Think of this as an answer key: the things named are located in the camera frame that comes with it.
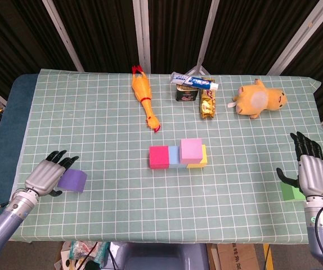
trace purple block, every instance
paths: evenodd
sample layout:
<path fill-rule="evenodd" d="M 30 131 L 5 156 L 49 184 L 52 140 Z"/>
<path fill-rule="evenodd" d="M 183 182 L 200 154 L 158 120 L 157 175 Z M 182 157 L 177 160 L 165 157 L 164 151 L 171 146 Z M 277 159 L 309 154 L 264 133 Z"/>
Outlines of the purple block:
<path fill-rule="evenodd" d="M 60 178 L 58 187 L 65 190 L 83 192 L 87 174 L 81 170 L 68 169 Z"/>
<path fill-rule="evenodd" d="M 180 163 L 198 164 L 203 159 L 201 139 L 182 139 L 180 143 Z"/>

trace plush toy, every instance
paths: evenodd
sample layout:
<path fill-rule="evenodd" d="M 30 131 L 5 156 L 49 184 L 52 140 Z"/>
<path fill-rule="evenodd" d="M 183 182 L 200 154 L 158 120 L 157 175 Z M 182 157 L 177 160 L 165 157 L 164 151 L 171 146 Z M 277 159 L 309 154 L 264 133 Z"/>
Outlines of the plush toy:
<path fill-rule="evenodd" d="M 286 95 L 281 89 L 266 88 L 261 80 L 255 79 L 255 84 L 245 85 L 238 89 L 238 95 L 233 98 L 228 107 L 234 107 L 238 114 L 249 115 L 255 119 L 262 110 L 278 110 L 286 103 Z"/>
<path fill-rule="evenodd" d="M 141 76 L 135 76 L 135 73 L 139 71 Z M 146 113 L 146 123 L 148 126 L 157 132 L 160 129 L 160 124 L 156 116 L 154 115 L 151 109 L 151 88 L 149 84 L 148 77 L 143 72 L 141 66 L 133 66 L 133 79 L 132 79 L 132 88 L 134 90 L 137 100 L 144 107 Z"/>

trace light blue cube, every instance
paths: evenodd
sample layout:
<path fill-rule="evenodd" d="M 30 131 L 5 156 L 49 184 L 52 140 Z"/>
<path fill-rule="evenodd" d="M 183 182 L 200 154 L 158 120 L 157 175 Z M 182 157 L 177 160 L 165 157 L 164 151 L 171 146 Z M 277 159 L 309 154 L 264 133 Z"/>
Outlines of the light blue cube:
<path fill-rule="evenodd" d="M 169 168 L 186 168 L 187 164 L 180 163 L 179 146 L 169 146 Z"/>

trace toothpaste tube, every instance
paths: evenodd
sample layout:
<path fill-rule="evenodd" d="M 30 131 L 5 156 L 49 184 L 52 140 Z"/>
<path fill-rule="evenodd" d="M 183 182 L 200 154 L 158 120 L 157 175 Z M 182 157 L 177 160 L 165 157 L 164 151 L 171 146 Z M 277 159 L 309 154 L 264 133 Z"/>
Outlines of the toothpaste tube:
<path fill-rule="evenodd" d="M 188 75 L 179 74 L 173 72 L 171 75 L 171 83 L 181 84 L 182 86 L 190 86 L 195 88 L 201 88 L 206 90 L 217 90 L 218 84 L 210 82 L 208 80 L 192 77 Z"/>

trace yellow cube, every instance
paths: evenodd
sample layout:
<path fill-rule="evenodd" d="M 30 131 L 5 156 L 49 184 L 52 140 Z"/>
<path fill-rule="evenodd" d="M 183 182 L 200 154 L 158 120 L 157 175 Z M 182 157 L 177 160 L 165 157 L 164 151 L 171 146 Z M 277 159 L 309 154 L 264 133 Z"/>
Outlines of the yellow cube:
<path fill-rule="evenodd" d="M 188 164 L 187 168 L 202 168 L 208 163 L 207 158 L 207 147 L 205 145 L 202 145 L 203 147 L 203 159 L 198 164 Z"/>

